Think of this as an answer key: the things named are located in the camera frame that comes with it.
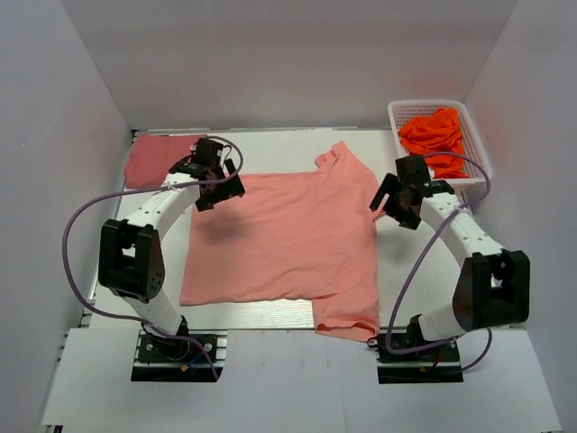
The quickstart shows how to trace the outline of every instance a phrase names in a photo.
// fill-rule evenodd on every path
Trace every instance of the white plastic basket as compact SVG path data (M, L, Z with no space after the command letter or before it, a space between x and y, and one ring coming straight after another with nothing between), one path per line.
M481 138L475 129L467 108L458 101L443 99L423 99L423 100L406 100L394 101L389 104L390 126L395 137L397 145L397 154L399 158L408 155L407 150L400 143L398 130L410 119L417 115L432 115L438 108L452 107L459 112L459 122L461 123L461 132L463 133L463 148L465 156L468 156L487 171L489 179L493 175L493 170L489 165L487 153L483 148ZM468 179L446 179L446 181L455 189L466 189L471 185L484 183L485 178L479 170L469 162L465 162L463 172L469 175Z

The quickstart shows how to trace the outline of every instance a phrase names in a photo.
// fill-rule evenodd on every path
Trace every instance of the clothing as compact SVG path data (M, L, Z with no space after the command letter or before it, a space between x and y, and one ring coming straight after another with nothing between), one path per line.
M204 135L139 135L124 166L127 188L159 187L170 168Z
M411 155L433 152L454 152L463 155L463 134L459 112L454 108L439 108L433 115L417 116L398 131L401 144ZM468 178L463 173L464 161L449 155L426 159L426 165L435 171L436 179Z
M343 142L318 170L241 175L246 193L194 210L181 305L311 299L316 332L366 341L379 332L379 184Z

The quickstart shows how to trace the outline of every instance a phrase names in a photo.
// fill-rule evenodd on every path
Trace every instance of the white wall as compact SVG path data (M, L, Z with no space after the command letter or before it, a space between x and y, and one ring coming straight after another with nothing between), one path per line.
M58 0L0 4L0 425L33 432L64 332L81 308L60 237L70 214L110 191L129 130ZM74 231L85 290L106 208Z
M379 126L464 99L517 0L63 0L132 128Z
M466 101L495 170L476 217L532 261L528 331L567 432L577 432L576 23L574 1L520 0Z

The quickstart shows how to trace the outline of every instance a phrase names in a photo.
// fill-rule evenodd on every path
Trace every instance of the pink shirt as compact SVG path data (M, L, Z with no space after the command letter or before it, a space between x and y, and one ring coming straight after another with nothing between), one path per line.
M318 170L242 176L246 194L193 212L181 305L311 299L316 332L379 332L379 184L343 142Z

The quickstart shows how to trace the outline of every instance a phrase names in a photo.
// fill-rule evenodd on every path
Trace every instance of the purple cable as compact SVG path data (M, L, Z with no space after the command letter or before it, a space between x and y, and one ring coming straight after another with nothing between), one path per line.
M233 149L235 149L237 151L239 159L240 159L239 164L238 164L238 168L233 173L229 173L228 177L226 177L224 179L195 180L195 181L191 181L191 182L184 182L184 183L178 183L175 185L171 185L170 186L171 188L185 188L185 187L192 187L192 186L196 186L196 185L213 185L213 184L218 184L218 183L225 183L229 179L233 178L234 176L236 176L239 173L239 171L241 170L241 168L243 167L243 164L244 164L244 157L243 157L243 153L238 148L238 146L236 144L234 144L233 142L231 142L225 138L222 138L222 137L208 135L206 138L210 138L213 140L220 141L222 143L229 144ZM134 320L135 322L140 322L141 324L150 327L154 332L158 333L160 336L164 336L165 338L171 338L173 340L184 340L184 341L188 341L189 343L192 343L193 345L198 347L198 349L200 350L202 355L205 356L206 361L208 362L208 365L210 366L210 369L213 372L213 376L215 377L215 380L218 380L218 373L216 372L215 365L213 364L212 360L210 359L210 355L205 350L205 347L203 345L201 345L198 342L198 340L196 340L192 336L173 336L171 334L168 334L168 333L164 332L162 329L158 329L151 322L149 322L148 320L146 320L144 318L139 318L137 316L126 316L124 314L109 313L108 311L103 311L102 309L97 309L96 307L91 305L86 299L84 299L84 296L82 296L82 293L80 293L80 290L78 289L78 286L77 286L76 282L74 281L74 277L72 276L72 270L70 269L70 260L69 260L70 229L72 228L72 225L78 219L80 214L82 214L82 212L87 210L92 205L95 205L96 203L107 200L109 198L132 196L134 194L142 194L145 192L166 191L168 189L169 189L169 187L165 186L165 187L154 187L154 188L145 188L145 189L132 189L130 191L112 192L110 194L104 194L103 196L93 198L90 201L88 201L87 203L85 203L84 205L82 205L81 207L79 207L78 210L76 212L74 212L74 214L70 217L70 220L68 221L68 223L66 224L66 227L64 228L64 234L62 235L62 263L64 265L64 272L66 273L66 278L69 281L69 285L70 285L70 288L72 289L72 292L74 293L74 296L76 296L76 298L84 306L84 308L89 309L93 313L99 314L100 316L104 316L105 318L120 318L123 320Z
M455 156L455 157L461 158L461 159L469 162L473 166L475 166L481 172L483 178L485 178L485 191L479 197L462 203L458 208L456 208L453 212L451 212L451 214L449 214L449 216L443 221L443 223L441 223L439 228L436 229L436 231L433 234L433 236L431 237L431 239L429 239L429 242L426 244L425 248L423 249L423 252L418 256L417 261L413 265L413 268L408 273L407 279L405 280L405 283L403 284L403 287L401 288L400 293L398 294L397 300L395 301L395 305L393 307L393 310L390 313L389 327L387 329L387 335L385 338L385 346L387 347L387 351L393 355L414 354L415 352L421 352L423 350L433 349L433 348L438 347L440 345L446 345L446 344L452 343L454 341L454 338L447 338L444 340L434 341L433 343L428 343L426 345L420 345L418 347L411 347L409 349L394 349L391 345L391 343L392 343L392 330L393 330L393 327L395 325L395 319L397 318L398 309L400 308L400 304L403 301L403 298L405 298L405 295L407 294L408 286L413 281L413 278L415 278L415 274L417 273L418 268L421 266L421 263L425 260L425 257L428 254L428 252L431 250L431 248L433 247L433 244L441 236L441 233L451 223L451 221L453 221L453 219L457 215L459 215L459 213L461 212L461 209L468 207L471 204L478 203L479 201L486 198L490 193L489 175L480 166L480 164L478 162L476 162L476 161L472 160L471 158L468 158L464 155L460 155L458 153L453 153L453 152L435 152L435 153L429 153L429 154L423 155L423 156L425 158L429 158L429 157L437 156L437 155ZM473 363L463 367L463 369L461 369L461 371L469 370L474 365L478 364L481 361L481 359L485 357L487 352L489 352L490 344L492 342L492 333L490 332L490 329L488 329L488 331L489 331L488 344L485 347L485 350L483 351L481 356L479 358L477 358Z

